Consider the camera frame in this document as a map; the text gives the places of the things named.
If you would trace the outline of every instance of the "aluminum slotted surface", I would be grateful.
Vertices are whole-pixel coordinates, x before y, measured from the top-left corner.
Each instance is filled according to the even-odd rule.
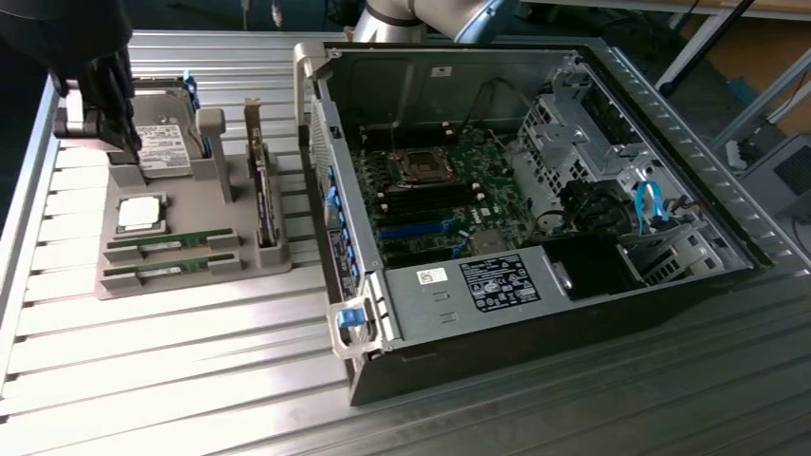
[[[3,353],[0,453],[740,455],[808,446],[808,272],[701,150],[692,162],[740,207],[734,215],[778,258],[774,270],[653,331],[363,408],[347,406],[346,373],[323,318],[291,64],[295,43],[341,39],[322,33],[137,34],[137,74],[193,70],[203,105],[226,111],[227,152],[245,148],[243,99],[263,100],[295,267],[286,275],[98,301],[90,293],[106,158],[49,149],[34,228],[22,241],[31,249],[15,258],[26,274],[15,276],[10,306],[25,306],[5,323],[14,339]],[[609,51],[604,58],[637,85],[622,58],[613,60]],[[662,106],[648,109],[660,122],[676,121]],[[697,141],[678,125],[665,127],[676,141]]]

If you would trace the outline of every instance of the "motherboard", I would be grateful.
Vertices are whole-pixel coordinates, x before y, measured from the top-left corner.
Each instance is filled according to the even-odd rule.
[[[493,131],[446,145],[354,154],[381,255],[390,268],[517,248],[533,218]]]

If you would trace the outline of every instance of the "ram module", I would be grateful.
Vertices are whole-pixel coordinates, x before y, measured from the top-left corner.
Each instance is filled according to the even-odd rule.
[[[121,249],[123,247],[137,246],[139,247],[139,250],[146,253],[169,252],[179,249],[205,247],[209,245],[210,237],[226,235],[234,235],[234,230],[231,228],[117,240],[107,243],[107,248]]]
[[[143,266],[123,266],[121,268],[105,270],[105,277],[121,276],[123,274],[135,274],[138,278],[178,276],[182,274],[209,271],[209,264],[211,262],[226,261],[235,258],[235,254],[219,254],[202,256],[198,258],[179,259],[177,261],[167,261]]]

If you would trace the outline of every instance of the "white sticker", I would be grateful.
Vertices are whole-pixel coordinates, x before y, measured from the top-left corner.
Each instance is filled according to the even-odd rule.
[[[158,276],[173,276],[175,274],[182,274],[183,269],[179,266],[173,266],[171,268],[154,269],[153,271],[145,271],[139,273],[139,277],[158,277]]]
[[[447,280],[445,268],[426,269],[425,271],[418,271],[418,279],[419,285],[435,282],[445,282]]]
[[[183,142],[181,126],[137,126],[141,142],[141,169],[181,168],[190,166],[190,152]]]
[[[159,242],[158,244],[147,244],[141,246],[142,252],[157,252],[161,250],[174,250],[183,247],[183,242],[173,240],[171,242]]]
[[[454,72],[453,66],[435,66],[431,68],[433,78],[446,78]]]

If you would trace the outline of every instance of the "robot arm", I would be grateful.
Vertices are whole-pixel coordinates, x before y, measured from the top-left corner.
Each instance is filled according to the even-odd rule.
[[[519,0],[367,0],[354,41],[417,43],[427,24],[457,43],[489,43]]]
[[[133,28],[121,0],[0,0],[0,36],[49,67],[65,107],[58,138],[111,153],[115,164],[138,163]]]

